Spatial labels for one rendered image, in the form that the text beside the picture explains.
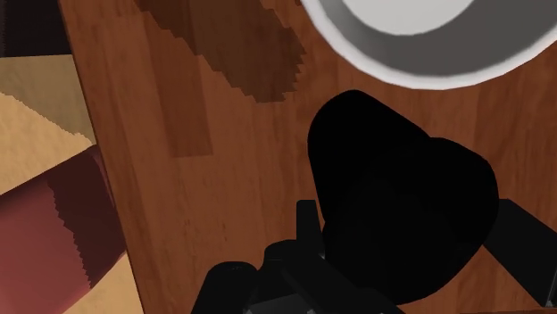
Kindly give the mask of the red rounded furniture piece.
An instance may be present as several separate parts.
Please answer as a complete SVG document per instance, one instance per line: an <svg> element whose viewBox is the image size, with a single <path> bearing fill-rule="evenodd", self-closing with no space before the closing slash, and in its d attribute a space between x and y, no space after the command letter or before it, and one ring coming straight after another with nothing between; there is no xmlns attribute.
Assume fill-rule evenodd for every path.
<svg viewBox="0 0 557 314"><path fill-rule="evenodd" d="M93 145L0 195L0 314L63 314L125 250Z"/></svg>

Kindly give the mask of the white bowl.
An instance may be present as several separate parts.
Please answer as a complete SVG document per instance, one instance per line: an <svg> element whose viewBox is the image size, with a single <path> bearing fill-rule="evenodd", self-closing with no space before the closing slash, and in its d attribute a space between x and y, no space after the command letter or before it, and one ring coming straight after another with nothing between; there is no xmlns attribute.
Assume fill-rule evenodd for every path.
<svg viewBox="0 0 557 314"><path fill-rule="evenodd" d="M300 0L358 70L446 90L502 76L557 41L557 0Z"/></svg>

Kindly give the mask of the black rounded object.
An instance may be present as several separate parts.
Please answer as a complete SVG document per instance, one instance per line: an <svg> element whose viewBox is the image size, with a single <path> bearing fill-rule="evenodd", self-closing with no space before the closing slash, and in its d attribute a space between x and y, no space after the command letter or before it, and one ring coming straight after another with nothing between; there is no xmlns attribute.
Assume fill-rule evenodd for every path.
<svg viewBox="0 0 557 314"><path fill-rule="evenodd" d="M498 187L484 158L360 90L318 110L307 145L326 260L395 304L451 281L495 223Z"/></svg>

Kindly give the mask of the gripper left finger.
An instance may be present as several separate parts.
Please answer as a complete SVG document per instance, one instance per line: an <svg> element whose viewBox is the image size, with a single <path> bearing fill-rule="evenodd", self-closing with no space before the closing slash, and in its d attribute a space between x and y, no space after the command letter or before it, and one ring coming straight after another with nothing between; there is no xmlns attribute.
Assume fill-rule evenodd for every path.
<svg viewBox="0 0 557 314"><path fill-rule="evenodd" d="M296 203L296 238L269 245L259 269L213 266L191 314L405 314L374 289L358 289L324 259L317 204Z"/></svg>

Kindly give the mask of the brown wooden table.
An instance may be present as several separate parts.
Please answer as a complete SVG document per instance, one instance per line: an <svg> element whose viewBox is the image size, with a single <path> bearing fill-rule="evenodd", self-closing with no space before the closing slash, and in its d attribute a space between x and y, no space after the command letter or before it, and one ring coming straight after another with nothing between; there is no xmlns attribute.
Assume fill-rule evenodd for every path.
<svg viewBox="0 0 557 314"><path fill-rule="evenodd" d="M358 88L492 165L502 197L557 228L557 43L447 91L374 79L297 0L59 0L145 314L190 314L206 271L259 264L315 187L316 111Z"/></svg>

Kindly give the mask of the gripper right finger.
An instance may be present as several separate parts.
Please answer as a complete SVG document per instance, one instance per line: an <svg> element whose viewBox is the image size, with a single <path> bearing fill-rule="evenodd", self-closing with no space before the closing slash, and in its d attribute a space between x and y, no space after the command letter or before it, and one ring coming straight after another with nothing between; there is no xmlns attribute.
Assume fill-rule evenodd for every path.
<svg viewBox="0 0 557 314"><path fill-rule="evenodd" d="M557 307L556 231L502 199L484 246L539 305Z"/></svg>

